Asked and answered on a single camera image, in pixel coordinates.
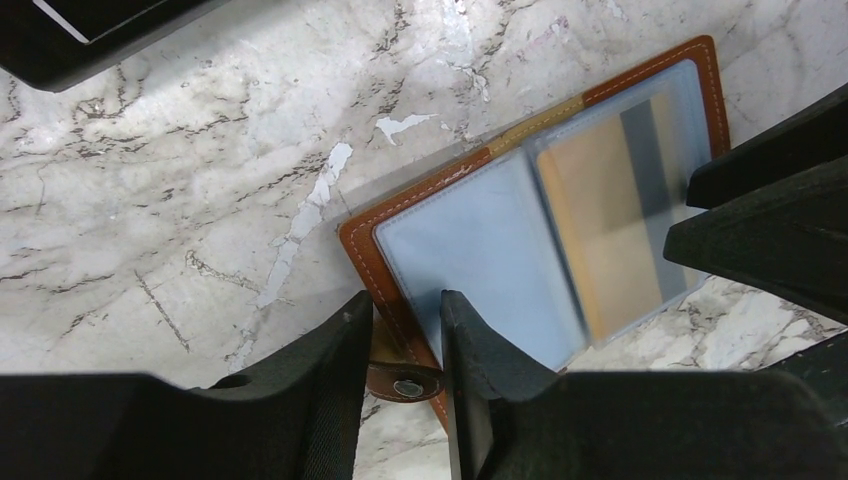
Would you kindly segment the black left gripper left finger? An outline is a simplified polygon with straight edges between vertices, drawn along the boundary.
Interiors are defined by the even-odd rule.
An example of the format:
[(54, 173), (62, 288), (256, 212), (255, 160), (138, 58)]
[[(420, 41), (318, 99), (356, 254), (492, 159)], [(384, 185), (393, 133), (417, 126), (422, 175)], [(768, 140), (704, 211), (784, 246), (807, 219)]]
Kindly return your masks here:
[(1, 380), (5, 479), (349, 479), (372, 338), (359, 292), (208, 388), (148, 374)]

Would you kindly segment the brown leather card holder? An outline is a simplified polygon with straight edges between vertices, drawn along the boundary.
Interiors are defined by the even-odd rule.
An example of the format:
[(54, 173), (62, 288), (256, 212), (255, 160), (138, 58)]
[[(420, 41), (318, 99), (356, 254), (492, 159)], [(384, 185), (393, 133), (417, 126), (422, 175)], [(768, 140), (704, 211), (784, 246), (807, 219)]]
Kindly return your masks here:
[[(341, 224), (340, 243), (378, 321), (366, 385), (377, 398), (427, 402), (446, 420), (441, 295), (462, 292), (488, 324), (545, 367), (564, 372), (593, 343), (533, 165), (533, 143), (607, 105), (672, 88), (702, 120), (710, 157), (729, 131), (712, 37), (700, 35), (544, 110)], [(686, 203), (695, 214), (695, 209)]]

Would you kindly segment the gold card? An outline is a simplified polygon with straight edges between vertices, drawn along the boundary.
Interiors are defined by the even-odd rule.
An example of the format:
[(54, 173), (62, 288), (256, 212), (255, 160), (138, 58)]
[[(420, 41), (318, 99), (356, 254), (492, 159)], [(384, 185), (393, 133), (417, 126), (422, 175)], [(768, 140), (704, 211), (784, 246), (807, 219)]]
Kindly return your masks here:
[(710, 157), (702, 120), (672, 88), (607, 105), (539, 137), (538, 173), (593, 343), (654, 315), (703, 282), (666, 260), (691, 216), (687, 175)]

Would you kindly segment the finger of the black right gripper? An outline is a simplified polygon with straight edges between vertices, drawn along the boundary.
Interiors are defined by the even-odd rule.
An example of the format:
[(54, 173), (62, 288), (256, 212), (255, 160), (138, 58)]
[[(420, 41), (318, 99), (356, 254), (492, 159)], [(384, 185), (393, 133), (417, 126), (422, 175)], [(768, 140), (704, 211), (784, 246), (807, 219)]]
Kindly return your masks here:
[(847, 86), (752, 137), (690, 177), (686, 203), (701, 209), (847, 155)]
[(846, 323), (846, 158), (674, 225), (664, 256)]

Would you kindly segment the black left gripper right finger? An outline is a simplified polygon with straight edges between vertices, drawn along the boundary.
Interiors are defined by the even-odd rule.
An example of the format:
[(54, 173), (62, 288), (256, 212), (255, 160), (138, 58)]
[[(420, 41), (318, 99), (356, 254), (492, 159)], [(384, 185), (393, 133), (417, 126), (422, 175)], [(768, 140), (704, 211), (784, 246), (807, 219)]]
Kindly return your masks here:
[(847, 433), (777, 370), (557, 374), (441, 295), (455, 479), (843, 479)]

